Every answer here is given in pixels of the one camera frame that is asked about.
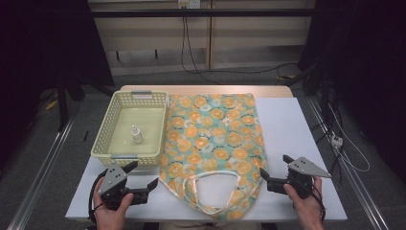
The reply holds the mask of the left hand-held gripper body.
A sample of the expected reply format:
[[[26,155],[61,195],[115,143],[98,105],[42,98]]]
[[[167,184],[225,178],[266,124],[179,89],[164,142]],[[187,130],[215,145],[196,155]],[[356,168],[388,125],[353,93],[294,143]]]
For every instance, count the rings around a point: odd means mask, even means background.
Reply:
[[[107,168],[103,182],[98,189],[98,194],[109,210],[117,210],[123,198],[129,194],[130,190],[126,188],[126,182],[127,173],[123,171],[123,167],[112,163]]]

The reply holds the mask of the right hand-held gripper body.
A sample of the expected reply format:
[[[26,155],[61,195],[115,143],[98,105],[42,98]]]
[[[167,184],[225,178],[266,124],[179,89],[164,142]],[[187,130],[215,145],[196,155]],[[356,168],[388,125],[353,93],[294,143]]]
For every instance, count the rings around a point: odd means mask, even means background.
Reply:
[[[323,170],[305,157],[299,157],[292,163],[287,164],[287,168],[287,183],[296,190],[302,199],[310,196],[314,176],[331,178],[329,172]]]

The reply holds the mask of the orange print cloth tote bag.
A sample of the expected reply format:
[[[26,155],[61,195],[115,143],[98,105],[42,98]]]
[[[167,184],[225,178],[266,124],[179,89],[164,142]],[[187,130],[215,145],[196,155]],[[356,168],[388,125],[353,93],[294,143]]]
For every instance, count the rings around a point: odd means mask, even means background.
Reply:
[[[254,95],[172,95],[165,133],[160,181],[213,219],[242,219],[259,195],[259,171],[268,167]],[[220,174],[236,180],[225,205],[202,203],[197,182]]]

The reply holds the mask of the person's left hand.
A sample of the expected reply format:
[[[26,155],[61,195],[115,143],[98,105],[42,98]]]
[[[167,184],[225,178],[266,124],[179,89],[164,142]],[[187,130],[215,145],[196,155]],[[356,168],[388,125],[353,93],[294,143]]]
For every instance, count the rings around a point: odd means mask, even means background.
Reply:
[[[133,194],[127,194],[121,201],[121,205],[117,210],[109,210],[102,202],[101,196],[98,194],[98,189],[103,182],[100,178],[96,184],[93,193],[94,215],[96,218],[98,230],[123,230],[125,222],[125,214],[128,210]]]

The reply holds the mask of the person's right hand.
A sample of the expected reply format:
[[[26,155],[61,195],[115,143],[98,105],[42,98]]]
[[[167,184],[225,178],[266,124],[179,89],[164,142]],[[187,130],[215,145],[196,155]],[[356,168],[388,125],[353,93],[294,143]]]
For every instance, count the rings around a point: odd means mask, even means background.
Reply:
[[[293,201],[298,220],[303,230],[325,230],[322,222],[322,179],[319,176],[314,177],[312,193],[306,199],[301,199],[296,190],[289,184],[283,185],[287,195]]]

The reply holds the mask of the white table sheet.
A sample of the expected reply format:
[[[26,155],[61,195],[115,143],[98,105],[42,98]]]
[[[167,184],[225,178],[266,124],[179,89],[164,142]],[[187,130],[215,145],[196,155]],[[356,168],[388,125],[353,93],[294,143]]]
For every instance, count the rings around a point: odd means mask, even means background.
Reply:
[[[287,154],[297,159],[301,156],[323,168],[325,163],[313,140],[305,116],[295,98],[257,98],[257,111],[262,127],[265,150],[268,156],[268,173],[277,178],[287,174],[282,157]],[[104,165],[96,158],[89,159],[79,187],[67,210],[66,218],[88,220],[88,199],[91,186]],[[148,202],[132,206],[126,217],[134,221],[209,221],[211,218],[185,204],[163,184],[149,194]],[[271,193],[262,183],[253,207],[243,217],[245,222],[288,222],[296,213],[286,195]]]

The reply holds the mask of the small white plastic bottle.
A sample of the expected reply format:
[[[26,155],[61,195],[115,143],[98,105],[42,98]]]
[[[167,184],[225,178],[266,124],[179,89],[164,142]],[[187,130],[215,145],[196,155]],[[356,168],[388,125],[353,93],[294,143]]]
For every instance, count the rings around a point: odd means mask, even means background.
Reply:
[[[136,126],[131,127],[131,135],[136,144],[141,144],[144,141],[141,130]]]

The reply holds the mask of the pale yellow plastic basket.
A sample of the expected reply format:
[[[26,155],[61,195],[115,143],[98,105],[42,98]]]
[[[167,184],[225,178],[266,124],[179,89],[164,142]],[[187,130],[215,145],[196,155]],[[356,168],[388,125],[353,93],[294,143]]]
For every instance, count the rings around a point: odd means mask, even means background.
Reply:
[[[165,139],[169,94],[163,91],[132,90],[113,94],[101,122],[91,155],[105,166],[159,166]],[[144,141],[136,144],[131,127],[141,130]]]

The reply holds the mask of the black metal stand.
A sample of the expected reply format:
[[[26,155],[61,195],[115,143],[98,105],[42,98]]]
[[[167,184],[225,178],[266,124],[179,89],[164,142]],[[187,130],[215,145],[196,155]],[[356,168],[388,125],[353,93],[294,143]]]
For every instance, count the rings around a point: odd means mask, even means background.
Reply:
[[[68,123],[68,105],[66,101],[66,85],[64,75],[60,74],[57,79],[57,99],[59,109],[59,131],[62,131]]]

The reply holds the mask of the beige shelf unit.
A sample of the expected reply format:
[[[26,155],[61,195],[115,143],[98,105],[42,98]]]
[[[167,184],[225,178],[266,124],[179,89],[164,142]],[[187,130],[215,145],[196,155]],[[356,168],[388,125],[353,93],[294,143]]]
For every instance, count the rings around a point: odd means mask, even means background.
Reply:
[[[200,0],[200,9],[314,9],[316,0]],[[97,10],[173,10],[178,0],[88,0]],[[214,68],[221,48],[302,46],[311,19],[302,17],[97,18],[106,52],[175,50],[188,29],[192,47],[202,49],[205,65]]]

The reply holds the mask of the aluminium floor rail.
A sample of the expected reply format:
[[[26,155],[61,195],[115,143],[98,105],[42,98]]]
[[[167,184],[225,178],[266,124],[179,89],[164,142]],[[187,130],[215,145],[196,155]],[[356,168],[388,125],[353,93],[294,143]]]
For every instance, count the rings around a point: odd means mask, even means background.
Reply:
[[[337,160],[337,163],[340,165],[341,171],[346,175],[356,194],[356,197],[360,201],[362,208],[372,224],[372,228],[374,230],[390,230],[387,221],[384,219],[376,202],[373,200],[371,193],[368,191],[367,187],[359,176],[359,173],[367,173],[371,169],[370,161],[366,158],[364,152],[351,141],[349,136],[343,130],[340,119],[337,117],[330,104],[327,105],[327,115],[330,115],[332,118],[332,121],[329,124],[328,118],[323,116],[322,107],[319,105],[317,100],[315,98],[308,98],[307,102],[311,107],[317,121],[320,123],[320,127],[325,134],[325,138],[332,148],[334,157]],[[331,137],[333,135],[336,136],[336,134],[342,134],[344,139],[349,141],[350,144],[364,158],[367,163],[367,168],[365,170],[361,170],[353,165],[343,147],[337,148],[331,144]]]
[[[44,189],[44,186],[51,174],[51,169],[54,167],[55,162],[63,148],[63,145],[71,131],[75,118],[70,118],[62,129],[57,132],[55,141],[49,149],[44,162],[41,165],[38,173],[31,184],[29,191],[26,193],[22,202],[18,206],[11,223],[7,230],[24,230],[28,220],[34,210],[34,207]]]

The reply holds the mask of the black horizontal frame bar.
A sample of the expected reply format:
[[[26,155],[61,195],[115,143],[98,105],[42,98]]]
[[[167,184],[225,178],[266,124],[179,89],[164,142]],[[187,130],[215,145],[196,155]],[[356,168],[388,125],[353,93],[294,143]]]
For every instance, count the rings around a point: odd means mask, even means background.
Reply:
[[[200,10],[98,10],[93,17],[302,17],[314,16],[313,9],[200,9]]]

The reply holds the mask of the white wall outlet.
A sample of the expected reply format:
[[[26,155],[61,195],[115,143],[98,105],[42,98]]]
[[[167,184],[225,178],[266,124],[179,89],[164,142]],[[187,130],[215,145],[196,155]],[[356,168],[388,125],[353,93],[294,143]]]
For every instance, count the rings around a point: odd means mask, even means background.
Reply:
[[[200,0],[178,0],[179,9],[200,9],[201,1]]]

